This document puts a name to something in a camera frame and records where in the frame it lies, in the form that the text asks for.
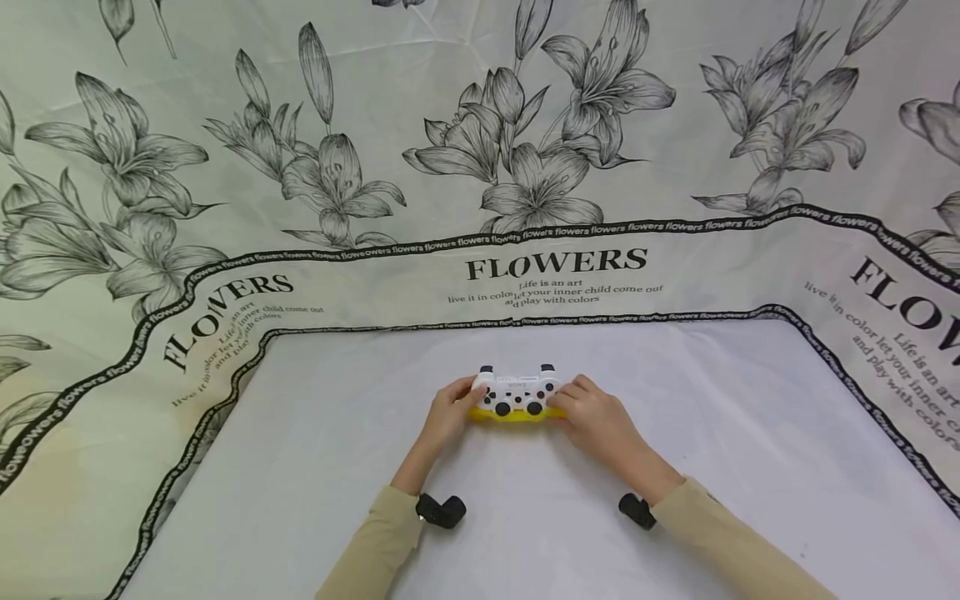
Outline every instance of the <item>game controller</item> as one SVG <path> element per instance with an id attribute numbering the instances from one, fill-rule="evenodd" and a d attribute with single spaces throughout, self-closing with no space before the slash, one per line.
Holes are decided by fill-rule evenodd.
<path id="1" fill-rule="evenodd" d="M 546 399 L 563 384 L 553 365 L 540 365 L 539 377 L 497 377 L 493 367 L 485 365 L 473 379 L 471 389 L 487 386 L 487 393 L 470 409 L 475 420 L 497 422 L 539 421 L 547 417 L 565 417 L 564 411 L 550 408 Z"/>

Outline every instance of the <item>flower petal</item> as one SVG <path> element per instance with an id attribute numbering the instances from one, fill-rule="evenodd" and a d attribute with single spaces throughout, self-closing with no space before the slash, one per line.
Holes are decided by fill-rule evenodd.
<path id="1" fill-rule="evenodd" d="M 290 161 L 283 171 L 283 198 L 304 197 L 320 210 L 332 209 L 335 204 L 322 188 L 320 166 L 312 158 L 301 156 Z"/>
<path id="2" fill-rule="evenodd" d="M 358 218 L 375 219 L 376 217 L 389 217 L 394 214 L 390 205 L 383 202 L 375 194 L 357 194 L 353 198 L 344 202 L 341 211 L 345 215 Z"/>
<path id="3" fill-rule="evenodd" d="M 113 185 L 113 192 L 124 206 L 136 206 L 147 197 L 151 186 L 147 176 L 136 171 L 118 175 L 110 165 L 106 165 L 104 170 Z"/>
<path id="4" fill-rule="evenodd" d="M 810 141 L 835 142 L 842 144 L 847 149 L 847 162 L 851 168 L 855 169 L 863 161 L 863 155 L 867 152 L 867 143 L 863 138 L 847 130 L 827 130 L 819 132 L 810 138 Z"/>
<path id="5" fill-rule="evenodd" d="M 620 152 L 623 145 L 623 128 L 617 112 L 602 112 L 600 123 L 593 129 L 600 140 L 600 162 L 607 164 Z"/>
<path id="6" fill-rule="evenodd" d="M 134 244 L 142 249 L 139 257 L 162 265 L 177 237 L 177 224 L 170 217 L 153 212 L 137 213 L 131 216 L 128 231 Z"/>
<path id="7" fill-rule="evenodd" d="M 516 123 L 526 104 L 523 87 L 514 71 L 500 67 L 493 76 L 493 103 L 500 115 L 510 123 Z"/>
<path id="8" fill-rule="evenodd" d="M 944 102 L 924 102 L 917 113 L 930 144 L 960 164 L 960 108 Z"/>
<path id="9" fill-rule="evenodd" d="M 514 181 L 526 189 L 533 189 L 540 182 L 542 169 L 543 163 L 533 144 L 524 142 L 514 148 L 510 160 L 510 172 Z"/>
<path id="10" fill-rule="evenodd" d="M 156 266 L 140 260 L 134 260 L 107 279 L 107 289 L 113 299 L 125 298 L 134 294 L 147 294 L 163 287 L 166 277 Z"/>
<path id="11" fill-rule="evenodd" d="M 446 130 L 450 129 L 450 124 L 445 121 L 431 121 L 423 119 L 423 128 L 426 129 L 426 136 L 434 146 L 443 146 Z"/>
<path id="12" fill-rule="evenodd" d="M 72 123 L 40 123 L 23 134 L 29 140 L 69 152 L 79 152 L 103 164 L 107 156 L 93 139 L 93 132 Z"/>
<path id="13" fill-rule="evenodd" d="M 501 215 L 526 214 L 532 208 L 530 195 L 516 183 L 500 183 L 483 191 L 480 207 Z"/>
<path id="14" fill-rule="evenodd" d="M 653 73 L 630 69 L 616 76 L 607 89 L 613 98 L 607 98 L 617 112 L 659 110 L 673 106 L 677 90 L 665 84 Z"/>
<path id="15" fill-rule="evenodd" d="M 206 150 L 172 135 L 150 133 L 136 140 L 137 160 L 148 159 L 151 166 L 173 171 L 188 164 L 207 162 Z"/>
<path id="16" fill-rule="evenodd" d="M 128 163 L 136 149 L 136 129 L 127 105 L 95 77 L 77 73 L 76 82 L 97 146 L 113 165 Z"/>
<path id="17" fill-rule="evenodd" d="M 0 271 L 0 282 L 21 292 L 43 293 L 71 277 L 103 273 L 96 265 L 69 256 L 16 260 Z"/>
<path id="18" fill-rule="evenodd" d="M 170 271 L 191 271 L 213 262 L 227 260 L 227 255 L 208 246 L 177 246 L 163 261 Z"/>
<path id="19" fill-rule="evenodd" d="M 623 70 L 636 38 L 636 0 L 611 0 L 590 59 L 584 89 L 604 89 Z"/>
<path id="20" fill-rule="evenodd" d="M 320 142 L 320 177 L 334 203 L 349 198 L 363 185 L 360 157 L 349 137 L 333 133 Z"/>
<path id="21" fill-rule="evenodd" d="M 777 167 L 770 167 L 759 174 L 750 186 L 750 191 L 747 192 L 747 207 L 759 210 L 766 206 L 777 193 L 777 186 L 780 185 L 782 176 L 782 170 Z"/>
<path id="22" fill-rule="evenodd" d="M 829 171 L 833 167 L 833 150 L 827 142 L 809 141 L 787 157 L 783 168 L 788 171 Z"/>
<path id="23" fill-rule="evenodd" d="M 832 69 L 820 78 L 804 100 L 787 146 L 803 146 L 810 137 L 823 131 L 850 100 L 858 77 L 856 69 L 843 67 Z"/>
<path id="24" fill-rule="evenodd" d="M 540 210 L 547 212 L 557 221 L 571 225 L 603 223 L 603 209 L 589 200 L 558 198 L 544 203 Z"/>
<path id="25" fill-rule="evenodd" d="M 392 200 L 401 206 L 407 205 L 407 201 L 403 198 L 403 192 L 389 181 L 370 181 L 364 184 L 357 192 L 357 196 L 366 194 L 373 194 L 384 202 Z"/>
<path id="26" fill-rule="evenodd" d="M 720 109 L 723 110 L 724 116 L 727 117 L 727 122 L 730 123 L 730 128 L 733 132 L 737 135 L 746 134 L 747 110 L 743 107 L 743 102 L 740 101 L 740 97 L 736 95 L 736 92 L 712 89 L 709 90 L 707 94 L 713 96 L 713 99 L 720 105 Z"/>
<path id="27" fill-rule="evenodd" d="M 438 175 L 471 175 L 480 181 L 493 181 L 489 170 L 459 148 L 425 148 L 414 151 L 414 156 Z"/>
<path id="28" fill-rule="evenodd" d="M 320 229 L 334 244 L 343 244 L 350 235 L 350 223 L 347 217 L 335 210 L 320 212 Z"/>
<path id="29" fill-rule="evenodd" d="M 118 88 L 116 95 L 117 99 L 127 107 L 127 112 L 130 113 L 130 120 L 133 122 L 133 130 L 136 132 L 137 138 L 146 135 L 150 128 L 150 120 L 147 119 L 146 111 L 133 96 L 127 95 L 122 89 Z"/>
<path id="30" fill-rule="evenodd" d="M 934 210 L 944 220 L 953 235 L 960 236 L 960 191 L 947 196 Z"/>
<path id="31" fill-rule="evenodd" d="M 599 122 L 600 109 L 594 104 L 581 103 L 580 90 L 574 90 L 570 100 L 570 113 L 564 120 L 564 139 L 572 139 L 589 133 Z"/>
<path id="32" fill-rule="evenodd" d="M 587 160 L 572 150 L 564 149 L 547 158 L 543 161 L 540 183 L 534 187 L 535 203 L 543 204 L 566 196 L 580 185 L 589 169 Z"/>
<path id="33" fill-rule="evenodd" d="M 166 200 L 181 215 L 190 214 L 190 208 L 193 205 L 190 190 L 183 187 L 183 184 L 169 173 L 162 171 L 154 173 L 148 194 L 152 198 Z"/>
<path id="34" fill-rule="evenodd" d="M 574 87 L 583 89 L 590 54 L 584 42 L 574 36 L 553 36 L 540 49 L 570 76 Z"/>

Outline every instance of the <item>leaf illustration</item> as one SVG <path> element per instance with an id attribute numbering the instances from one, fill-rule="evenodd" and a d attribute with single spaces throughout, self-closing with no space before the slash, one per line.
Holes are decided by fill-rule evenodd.
<path id="1" fill-rule="evenodd" d="M 960 191 L 947 196 L 934 210 L 944 220 L 953 235 L 960 236 Z"/>
<path id="2" fill-rule="evenodd" d="M 797 15 L 797 28 L 794 30 L 793 51 L 798 53 L 806 46 L 806 42 L 813 35 L 813 30 L 817 27 L 817 19 L 820 18 L 820 11 L 824 7 L 824 0 L 804 0 L 800 6 L 800 14 Z"/>
<path id="3" fill-rule="evenodd" d="M 100 15 L 104 24 L 113 36 L 113 44 L 120 53 L 120 59 L 127 64 L 123 52 L 120 51 L 120 40 L 133 27 L 133 0 L 100 0 Z"/>
<path id="4" fill-rule="evenodd" d="M 523 60 L 537 44 L 552 10 L 553 0 L 520 0 L 514 28 L 514 53 L 517 60 Z"/>
<path id="5" fill-rule="evenodd" d="M 329 125 L 333 120 L 333 72 L 313 23 L 300 29 L 300 69 L 313 106 Z"/>
<path id="6" fill-rule="evenodd" d="M 361 244 L 367 244 L 369 246 L 393 246 L 396 244 L 396 240 L 386 233 L 380 233 L 379 231 L 367 231 L 366 233 L 361 233 L 353 241 L 357 246 Z"/>
<path id="7" fill-rule="evenodd" d="M 30 367 L 30 363 L 15 356 L 0 356 L 0 381 L 27 367 Z"/>
<path id="8" fill-rule="evenodd" d="M 540 49 L 570 76 L 574 87 L 579 89 L 584 86 L 590 56 L 590 50 L 584 42 L 574 36 L 553 36 Z"/>
<path id="9" fill-rule="evenodd" d="M 21 350 L 40 351 L 49 350 L 50 346 L 29 335 L 0 335 L 0 346 L 20 348 Z"/>
<path id="10" fill-rule="evenodd" d="M 520 118 L 516 120 L 516 135 L 523 133 L 527 126 L 530 125 L 530 122 L 534 120 L 534 117 L 537 116 L 537 113 L 540 112 L 540 105 L 543 104 L 543 96 L 546 95 L 546 90 L 549 89 L 549 85 L 544 89 L 537 92 L 537 94 L 527 102 L 526 106 L 523 107 L 523 110 L 520 112 Z"/>
<path id="11" fill-rule="evenodd" d="M 236 59 L 237 79 L 240 80 L 240 86 L 250 101 L 256 107 L 257 112 L 264 119 L 269 119 L 270 112 L 270 94 L 267 93 L 267 86 L 264 85 L 260 72 L 256 70 L 256 65 L 247 56 L 243 50 L 237 53 Z"/>
<path id="12" fill-rule="evenodd" d="M 0 89 L 0 153 L 13 156 L 13 140 L 15 139 L 15 124 L 10 103 Z"/>
<path id="13" fill-rule="evenodd" d="M 0 454 L 7 451 L 11 431 L 15 427 L 29 425 L 57 400 L 60 392 L 40 392 L 20 398 L 0 411 Z"/>
<path id="14" fill-rule="evenodd" d="M 850 56 L 876 37 L 906 6 L 906 0 L 867 0 L 853 24 L 847 41 L 846 56 Z"/>

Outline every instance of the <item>sleeve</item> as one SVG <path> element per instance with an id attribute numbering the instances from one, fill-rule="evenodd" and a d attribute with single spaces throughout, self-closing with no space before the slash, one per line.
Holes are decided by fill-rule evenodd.
<path id="1" fill-rule="evenodd" d="M 745 600 L 836 598 L 693 479 L 687 478 L 651 512 Z"/>
<path id="2" fill-rule="evenodd" d="M 423 521 L 417 498 L 387 486 L 317 590 L 315 600 L 380 600 L 417 547 Z"/>

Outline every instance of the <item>floral backdrop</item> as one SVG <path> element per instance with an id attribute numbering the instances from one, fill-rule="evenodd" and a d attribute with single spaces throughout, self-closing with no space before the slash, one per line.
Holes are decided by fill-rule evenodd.
<path id="1" fill-rule="evenodd" d="M 250 252 L 810 204 L 876 218 L 943 281 L 960 274 L 955 3 L 10 0 L 0 27 L 7 461 L 189 274 Z M 231 409 L 204 420 L 156 527 Z M 204 411 L 163 435 L 186 444 Z M 74 439 L 56 450 L 91 420 L 58 425 Z M 74 493 L 85 468 L 36 477 Z M 3 500 L 11 522 L 65 510 Z M 139 517 L 116 518 L 133 540 Z M 116 561 L 86 560 L 81 580 L 0 581 L 18 598 L 119 593 Z"/>

